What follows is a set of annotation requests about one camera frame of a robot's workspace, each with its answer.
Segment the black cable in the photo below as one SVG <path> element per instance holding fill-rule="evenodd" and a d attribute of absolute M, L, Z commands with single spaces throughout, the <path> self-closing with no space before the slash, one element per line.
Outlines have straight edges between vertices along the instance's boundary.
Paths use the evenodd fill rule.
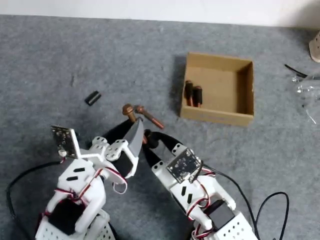
<path fill-rule="evenodd" d="M 27 240 L 33 240 L 33 238 L 29 235 L 28 231 L 22 225 L 20 219 L 18 218 L 18 216 L 15 213 L 14 206 L 13 206 L 12 200 L 11 200 L 11 188 L 20 179 L 22 179 L 24 176 L 26 176 L 26 175 L 28 175 L 30 173 L 32 173 L 32 172 L 34 172 L 36 170 L 44 169 L 44 168 L 49 167 L 49 166 L 59 165 L 61 163 L 62 163 L 61 161 L 52 161 L 52 162 L 47 162 L 47 163 L 41 164 L 39 166 L 32 167 L 32 168 L 20 173 L 12 182 L 9 183 L 8 187 L 5 190 L 6 191 L 6 204 L 7 204 L 7 207 L 9 208 L 9 210 L 10 210 L 10 215 L 11 215 L 12 219 L 14 220 L 15 224 L 18 226 L 18 228 L 21 230 L 21 232 L 23 233 L 24 237 Z"/>
<path fill-rule="evenodd" d="M 308 77 L 307 74 L 302 73 L 302 72 L 300 72 L 300 71 L 298 71 L 298 70 L 295 70 L 293 67 L 289 66 L 288 64 L 285 64 L 284 66 L 285 66 L 287 69 L 295 72 L 298 77 L 301 77 L 301 78 L 306 78 L 306 77 Z"/>
<path fill-rule="evenodd" d="M 282 240 L 283 237 L 284 237 L 284 234 L 285 234 L 285 230 L 286 230 L 286 225 L 287 225 L 287 220 L 288 220 L 288 215 L 289 215 L 289 205 L 290 205 L 290 201 L 289 201 L 289 196 L 287 193 L 283 192 L 283 191 L 279 191 L 279 192 L 275 192 L 275 193 L 272 193 L 270 194 L 264 201 L 263 203 L 261 204 L 260 208 L 259 208 L 259 211 L 258 211 L 258 214 L 256 215 L 256 219 L 255 219 L 255 223 L 258 225 L 258 220 L 259 220 L 259 217 L 260 217 L 260 213 L 262 211 L 262 208 L 264 207 L 264 205 L 266 204 L 266 202 L 276 196 L 276 195 L 284 195 L 285 198 L 286 198 L 286 209 L 285 209 L 285 216 L 284 216 L 284 221 L 283 221 L 283 225 L 282 225 L 282 230 L 281 230 L 281 234 L 280 234 L 280 238 L 279 240 Z"/>
<path fill-rule="evenodd" d="M 204 166 L 205 166 L 206 168 L 210 169 L 212 172 L 214 172 L 214 173 L 216 173 L 216 174 L 219 174 L 219 175 L 221 175 L 221 176 L 229 179 L 229 180 L 230 180 L 231 182 L 233 182 L 234 185 L 238 188 L 238 190 L 239 190 L 240 194 L 242 195 L 242 197 L 243 197 L 243 199 L 244 199 L 244 201 L 245 201 L 245 203 L 246 203 L 246 206 L 247 206 L 247 208 L 248 208 L 248 210 L 249 210 L 250 217 L 251 217 L 252 224 L 253 224 L 253 228 L 254 228 L 255 236 L 256 236 L 256 238 L 257 238 L 258 240 L 260 240 L 260 236 L 259 236 L 259 232 L 258 232 L 256 220 L 255 220 L 255 217 L 254 217 L 254 213 L 253 213 L 253 211 L 252 211 L 252 208 L 251 208 L 251 206 L 250 206 L 250 203 L 249 203 L 246 195 L 245 195 L 244 192 L 242 191 L 242 189 L 241 189 L 241 187 L 239 186 L 239 184 L 238 184 L 235 180 L 233 180 L 230 176 L 224 174 L 223 172 L 220 172 L 220 171 L 218 171 L 218 170 L 214 169 L 213 167 L 210 167 L 210 166 L 208 166 L 208 165 L 206 165 L 206 164 L 204 164 Z"/>

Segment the gray carpet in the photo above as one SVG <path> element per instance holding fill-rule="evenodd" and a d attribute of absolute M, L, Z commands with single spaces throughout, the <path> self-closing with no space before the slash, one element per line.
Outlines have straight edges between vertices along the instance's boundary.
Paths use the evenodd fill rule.
<path fill-rule="evenodd" d="M 82 142 L 125 120 L 121 107 L 143 104 L 171 134 L 206 164 L 243 187 L 255 214 L 277 191 L 290 196 L 284 239 L 319 238 L 319 128 L 292 93 L 284 63 L 311 72 L 315 31 L 290 28 L 138 20 L 0 16 L 0 221 L 1 239 L 22 236 L 5 204 L 5 188 L 21 171 L 57 160 L 50 125 L 76 129 Z M 178 117 L 187 52 L 254 61 L 255 118 L 247 127 Z M 92 107 L 84 98 L 102 98 Z M 156 129 L 150 123 L 148 128 Z M 30 233 L 66 166 L 31 174 L 12 193 Z M 248 211 L 232 183 L 218 180 Z M 189 224 L 140 156 L 125 195 L 106 186 L 104 209 L 121 239 L 183 240 Z M 279 239 L 285 199 L 271 200 L 259 221 L 262 240 Z"/>

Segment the brass bolt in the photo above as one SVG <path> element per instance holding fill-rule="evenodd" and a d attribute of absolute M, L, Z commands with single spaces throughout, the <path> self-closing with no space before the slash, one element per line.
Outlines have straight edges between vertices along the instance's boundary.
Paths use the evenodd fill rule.
<path fill-rule="evenodd" d="M 137 113 L 144 115 L 147 119 L 153 122 L 153 124 L 156 125 L 158 128 L 163 129 L 165 127 L 162 122 L 160 122 L 158 119 L 152 116 L 149 112 L 147 112 L 144 106 L 139 105 L 135 108 L 135 110 Z"/>
<path fill-rule="evenodd" d="M 132 105 L 130 103 L 127 103 L 126 105 L 124 105 L 122 107 L 122 114 L 125 116 L 128 116 L 128 118 L 130 119 L 131 122 L 136 122 L 137 118 L 134 114 L 134 108 L 132 107 Z"/>

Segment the black rubber piece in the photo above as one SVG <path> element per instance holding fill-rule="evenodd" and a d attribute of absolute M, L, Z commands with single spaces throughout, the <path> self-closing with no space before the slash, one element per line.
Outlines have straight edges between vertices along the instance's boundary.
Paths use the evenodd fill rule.
<path fill-rule="evenodd" d="M 193 89 L 193 101 L 195 105 L 202 104 L 202 88 L 199 86 Z"/>
<path fill-rule="evenodd" d="M 86 104 L 88 104 L 89 106 L 92 106 L 96 101 L 98 101 L 99 98 L 101 98 L 101 93 L 98 92 L 98 91 L 94 91 L 94 92 L 91 93 L 89 96 L 87 96 L 84 101 L 85 101 Z"/>
<path fill-rule="evenodd" d="M 194 85 L 193 85 L 193 83 L 192 82 L 186 82 L 185 83 L 185 97 L 187 98 L 187 99 L 189 99 L 189 98 L 192 98 L 192 96 L 193 96 L 193 88 L 194 88 Z"/>
<path fill-rule="evenodd" d="M 150 129 L 144 131 L 144 136 L 147 139 L 147 145 L 151 149 L 155 149 L 159 146 L 159 141 L 153 136 L 153 132 Z"/>

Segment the white object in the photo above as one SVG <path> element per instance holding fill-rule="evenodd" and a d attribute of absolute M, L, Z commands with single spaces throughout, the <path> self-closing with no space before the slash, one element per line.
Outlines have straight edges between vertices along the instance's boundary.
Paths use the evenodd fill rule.
<path fill-rule="evenodd" d="M 127 190 L 125 179 L 135 175 L 138 165 L 138 154 L 143 139 L 143 124 L 138 120 L 128 131 L 129 142 L 119 139 L 113 144 L 101 136 L 92 140 L 89 150 L 80 149 L 75 134 L 71 135 L 74 152 L 77 158 L 66 168 L 58 178 L 57 188 L 53 197 L 47 204 L 45 214 L 40 221 L 36 240 L 114 240 L 114 235 L 109 226 L 110 216 L 102 210 L 106 203 L 105 181 L 113 183 L 113 189 L 119 194 Z M 60 156 L 65 157 L 65 152 L 60 150 Z M 132 163 L 132 169 L 127 176 L 121 176 L 113 165 L 121 154 L 126 154 Z M 125 185 L 123 192 L 115 190 L 115 185 Z M 74 204 L 82 204 L 84 210 L 77 219 L 74 233 L 67 235 L 49 222 L 50 214 L 55 211 L 57 205 L 70 199 Z"/>
<path fill-rule="evenodd" d="M 311 58 L 320 63 L 320 32 L 315 36 L 315 38 L 309 43 L 310 56 Z"/>
<path fill-rule="evenodd" d="M 1 0 L 0 14 L 320 28 L 318 0 Z"/>
<path fill-rule="evenodd" d="M 171 153 L 176 157 L 186 149 L 186 146 L 179 143 L 173 148 Z M 203 212 L 203 209 L 199 205 L 201 200 L 208 197 L 224 200 L 227 206 L 232 210 L 235 217 L 230 222 L 228 222 L 219 231 L 212 232 L 202 239 L 257 240 L 248 221 L 244 218 L 241 212 L 236 210 L 236 202 L 217 182 L 213 175 L 200 175 L 192 183 L 190 183 L 189 180 L 184 180 L 182 183 L 178 183 L 178 181 L 166 169 L 166 165 L 163 161 L 159 161 L 157 164 L 152 166 L 151 169 L 164 187 L 171 193 L 173 198 L 179 203 L 179 206 L 184 210 L 186 215 L 191 220 L 195 220 L 194 226 L 197 227 L 200 224 L 201 232 L 209 231 L 213 228 L 212 220 Z"/>

